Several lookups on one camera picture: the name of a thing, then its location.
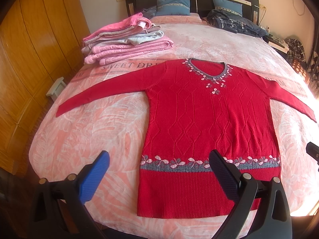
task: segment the wooden wardrobe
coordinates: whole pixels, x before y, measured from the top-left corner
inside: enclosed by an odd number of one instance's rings
[[[59,77],[83,65],[80,0],[15,0],[0,24],[0,167],[23,176],[33,127]]]

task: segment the pillow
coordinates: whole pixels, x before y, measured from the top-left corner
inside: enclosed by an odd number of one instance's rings
[[[152,18],[154,24],[197,24],[207,25],[202,21],[197,13],[190,13],[190,16],[182,15],[167,15],[167,16],[155,16]]]
[[[188,15],[189,0],[157,0],[157,12],[155,16],[164,15]]]
[[[242,16],[242,4],[228,0],[213,0],[215,9],[221,9]]]
[[[157,6],[155,5],[155,6],[149,7],[148,9],[143,9],[141,13],[143,13],[143,17],[150,20],[155,16],[156,11],[157,11]]]

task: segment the sweater's left sleeve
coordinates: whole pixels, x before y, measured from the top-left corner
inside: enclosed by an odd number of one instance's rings
[[[144,91],[160,81],[165,71],[166,63],[164,62],[102,81],[62,103],[56,112],[56,116],[58,117],[83,104],[111,95]]]
[[[299,100],[296,96],[292,95],[290,92],[281,88],[276,81],[266,80],[263,77],[247,71],[248,76],[252,81],[262,90],[270,99],[283,102],[288,106],[298,110],[299,112],[307,115],[313,121],[316,121],[315,114],[311,108]]]

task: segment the silver bolt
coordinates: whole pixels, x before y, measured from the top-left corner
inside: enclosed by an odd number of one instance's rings
[[[77,177],[76,174],[71,173],[71,174],[68,176],[68,180],[69,180],[69,181],[74,181],[76,177]]]
[[[251,179],[251,175],[247,172],[245,172],[243,175],[242,175],[246,180],[250,180]]]
[[[40,183],[40,184],[44,184],[46,181],[47,181],[46,178],[41,178],[41,179],[39,179],[39,183]]]
[[[274,177],[273,180],[275,183],[280,183],[280,179],[278,177]]]

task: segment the red sweater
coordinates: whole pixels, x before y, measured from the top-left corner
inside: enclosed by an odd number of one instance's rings
[[[280,177],[270,99],[315,121],[313,111],[277,82],[197,59],[166,61],[100,82],[61,104],[56,116],[106,96],[137,91],[146,92],[150,105],[138,188],[137,214],[144,217],[228,214],[233,202],[208,164],[213,149],[256,179]]]

